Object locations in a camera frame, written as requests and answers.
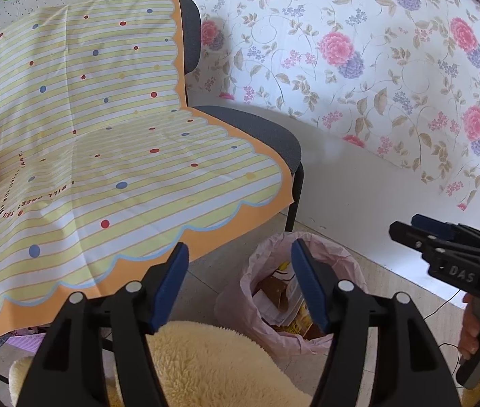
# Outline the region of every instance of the chair seat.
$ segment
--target chair seat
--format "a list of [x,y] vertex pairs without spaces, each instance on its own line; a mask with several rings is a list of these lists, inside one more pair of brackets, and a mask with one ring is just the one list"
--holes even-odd
[[252,113],[241,112],[233,108],[218,107],[217,105],[201,105],[195,108],[268,145],[280,155],[289,167],[291,174],[295,174],[300,165],[302,151],[295,135],[285,127]]

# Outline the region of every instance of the silver screw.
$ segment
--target silver screw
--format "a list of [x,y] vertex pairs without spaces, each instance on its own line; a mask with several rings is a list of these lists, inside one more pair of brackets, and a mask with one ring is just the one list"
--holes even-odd
[[396,294],[396,300],[398,300],[398,303],[402,304],[408,304],[410,301],[412,301],[410,296],[405,292],[399,292]]
[[338,288],[343,292],[351,292],[353,289],[355,289],[355,285],[349,280],[341,280],[338,282]]
[[81,292],[74,292],[71,293],[70,297],[68,298],[68,301],[70,301],[72,304],[79,303],[84,299],[84,294]]
[[142,289],[142,283],[134,281],[134,282],[129,282],[125,285],[125,289],[127,292],[135,293],[138,292]]

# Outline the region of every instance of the blue dot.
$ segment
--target blue dot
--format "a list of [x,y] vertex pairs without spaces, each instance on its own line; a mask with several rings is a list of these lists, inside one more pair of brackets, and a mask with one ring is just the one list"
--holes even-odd
[[36,259],[40,255],[40,246],[38,245],[31,245],[29,247],[29,255]]

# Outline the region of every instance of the cream fleece fabric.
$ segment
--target cream fleece fabric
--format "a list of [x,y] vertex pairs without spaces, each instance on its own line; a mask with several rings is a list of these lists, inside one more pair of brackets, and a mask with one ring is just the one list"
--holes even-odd
[[[147,340],[169,407],[307,407],[311,402],[259,345],[232,330],[172,321]],[[10,369],[13,405],[30,364],[31,358],[24,358]],[[122,407],[117,375],[107,388],[111,407]]]

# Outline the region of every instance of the floral wallpaper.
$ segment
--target floral wallpaper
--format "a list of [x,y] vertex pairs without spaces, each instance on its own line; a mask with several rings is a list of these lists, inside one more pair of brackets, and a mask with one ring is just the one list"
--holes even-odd
[[189,90],[312,124],[467,209],[480,188],[478,0],[195,2]]

